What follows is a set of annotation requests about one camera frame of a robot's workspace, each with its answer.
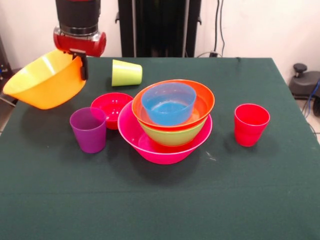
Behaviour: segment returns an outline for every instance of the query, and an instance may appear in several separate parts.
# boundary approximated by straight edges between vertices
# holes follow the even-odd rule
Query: floor
[[[299,105],[300,109],[302,110],[306,101],[305,100],[297,100],[296,102]],[[1,136],[1,133],[3,132],[3,130],[5,129],[5,126],[9,120],[13,110],[14,110],[13,106],[0,100],[0,136]],[[320,133],[320,117],[314,116],[312,110],[310,111],[309,116],[306,118],[306,121],[313,127],[313,129],[316,133]],[[320,144],[320,134],[317,134],[316,137],[317,137],[317,140]]]

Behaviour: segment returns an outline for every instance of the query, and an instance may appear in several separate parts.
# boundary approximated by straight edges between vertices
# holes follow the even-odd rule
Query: bowl
[[[91,103],[91,107],[103,110],[106,114],[106,127],[117,130],[119,113],[132,99],[132,96],[125,93],[110,92],[97,97]]]
[[[17,72],[3,92],[39,109],[51,109],[70,100],[84,87],[80,57],[54,50]]]
[[[141,102],[142,96],[148,89],[163,83],[183,83],[183,84],[189,85],[195,90],[196,99],[194,102],[192,114],[187,121],[176,126],[162,126],[162,125],[157,125],[153,123],[149,118]],[[191,81],[191,80],[174,79],[174,80],[157,82],[140,91],[133,99],[132,111],[135,117],[141,123],[143,123],[145,126],[148,126],[149,128],[160,130],[160,131],[181,131],[181,130],[186,130],[186,129],[195,127],[196,125],[200,124],[209,115],[214,105],[215,105],[215,96],[212,93],[212,91],[205,85],[196,81]]]
[[[196,148],[202,145],[210,136],[213,122],[209,115],[198,135],[188,144],[182,146],[163,146],[145,133],[132,111],[132,101],[120,112],[118,128],[121,136],[143,158],[155,164],[175,164],[185,159]]]
[[[139,122],[145,133],[155,142],[164,146],[181,146],[192,141],[200,132],[208,117],[206,117],[199,125],[180,131],[160,131],[153,129]]]
[[[196,100],[196,91],[189,85],[168,82],[149,88],[141,98],[151,121],[174,126],[188,120]]]

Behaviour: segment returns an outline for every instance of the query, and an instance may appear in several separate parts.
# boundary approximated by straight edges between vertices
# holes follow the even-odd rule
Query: bowl rim
[[[128,102],[124,107],[123,107],[123,109],[121,110],[121,112],[119,113],[119,118],[120,118],[120,116],[123,114],[123,111],[124,111],[124,109],[127,107],[127,105],[132,105],[133,104],[133,100],[131,100],[130,102]],[[148,153],[148,154],[157,154],[157,155],[162,155],[162,156],[172,156],[172,155],[177,155],[177,154],[184,154],[184,153],[188,153],[188,152],[190,152],[190,151],[193,151],[193,150],[195,150],[196,148],[198,148],[199,146],[201,146],[209,137],[210,137],[210,135],[211,135],[211,132],[212,132],[212,129],[213,129],[213,121],[212,121],[212,117],[211,117],[211,115],[209,114],[208,115],[208,118],[206,119],[206,122],[207,121],[209,121],[209,123],[210,123],[210,129],[209,129],[209,131],[208,131],[208,133],[207,133],[207,136],[205,136],[205,138],[199,143],[199,144],[197,144],[196,146],[193,146],[193,147],[191,147],[191,148],[189,148],[189,149],[187,149],[187,150],[184,150],[184,151],[179,151],[179,152],[171,152],[171,153],[162,153],[162,152],[154,152],[154,151],[149,151],[149,150],[145,150],[145,149],[143,149],[143,148],[141,148],[141,147],[138,147],[138,146],[136,146],[136,145],[134,145],[133,143],[131,143],[131,142],[129,142],[128,140],[127,140],[127,138],[124,136],[124,134],[122,133],[122,130],[121,130],[121,127],[120,127],[120,121],[118,121],[118,130],[119,130],[119,133],[120,133],[120,135],[122,136],[122,138],[128,143],[128,144],[130,144],[133,148],[135,148],[135,149],[139,149],[140,151],[142,151],[142,152],[144,152],[144,153]]]
[[[158,124],[154,124],[154,123],[148,123],[144,120],[142,120],[141,118],[139,118],[134,110],[134,103],[137,102],[137,96],[140,96],[142,95],[143,93],[145,93],[148,89],[152,88],[152,87],[155,87],[157,85],[160,85],[160,84],[164,84],[164,83],[185,83],[185,82],[191,82],[191,83],[194,83],[194,84],[198,84],[200,86],[202,86],[203,88],[207,89],[208,92],[211,93],[211,96],[212,96],[212,100],[213,100],[213,104],[212,106],[210,107],[210,109],[207,110],[207,112],[200,118],[198,118],[197,120],[193,121],[193,122],[189,122],[189,123],[182,123],[182,124],[179,124],[179,125],[174,125],[174,126],[164,126],[164,125],[158,125]],[[210,88],[208,88],[206,85],[204,85],[203,83],[200,83],[198,81],[193,81],[193,80],[188,80],[188,79],[170,79],[170,80],[165,80],[165,81],[159,81],[159,82],[156,82],[154,84],[151,84],[147,87],[145,87],[144,89],[142,89],[134,98],[133,98],[133,101],[132,101],[132,112],[133,112],[133,115],[140,121],[142,122],[144,125],[146,126],[149,126],[149,127],[153,127],[153,128],[157,128],[157,129],[161,129],[161,130],[165,130],[165,129],[172,129],[174,130],[175,128],[184,128],[184,127],[187,127],[189,125],[192,125],[192,124],[195,124],[196,122],[200,122],[202,119],[204,119],[205,117],[207,117],[208,115],[210,115],[210,112],[212,111],[212,109],[214,108],[215,106],[215,103],[216,103],[216,98],[215,98],[215,95],[214,93],[210,90]]]

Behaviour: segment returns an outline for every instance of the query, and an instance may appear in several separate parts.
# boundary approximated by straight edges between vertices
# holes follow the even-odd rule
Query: lime green cup
[[[112,83],[115,86],[139,85],[142,81],[141,65],[131,62],[112,61]]]

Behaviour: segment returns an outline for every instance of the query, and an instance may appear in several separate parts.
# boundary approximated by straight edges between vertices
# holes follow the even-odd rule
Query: orange bowl
[[[187,84],[190,87],[192,87],[196,92],[196,100],[194,103],[191,117],[187,121],[179,125],[162,126],[162,125],[155,124],[150,120],[146,110],[142,105],[141,98],[148,89],[160,84],[165,84],[165,83]],[[207,86],[196,81],[184,80],[184,79],[173,79],[173,80],[157,82],[140,91],[133,99],[132,112],[140,122],[142,122],[144,125],[152,129],[167,131],[167,132],[181,131],[181,130],[186,130],[186,129],[195,127],[196,125],[199,125],[209,115],[211,110],[214,108],[214,105],[215,105],[215,96]]]
[[[51,109],[70,100],[84,87],[80,57],[51,51],[17,72],[3,92],[39,109]]]

